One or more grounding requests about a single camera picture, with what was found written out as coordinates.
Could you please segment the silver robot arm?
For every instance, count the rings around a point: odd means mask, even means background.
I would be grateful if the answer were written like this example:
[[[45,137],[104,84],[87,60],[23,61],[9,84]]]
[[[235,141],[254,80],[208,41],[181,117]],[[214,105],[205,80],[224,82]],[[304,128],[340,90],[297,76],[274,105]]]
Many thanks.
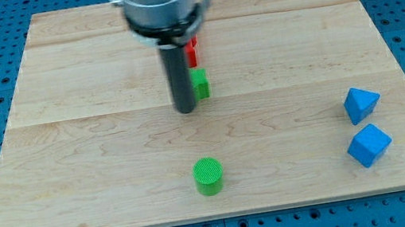
[[[212,0],[108,0],[121,7],[128,28],[162,49],[188,44],[204,23]]]

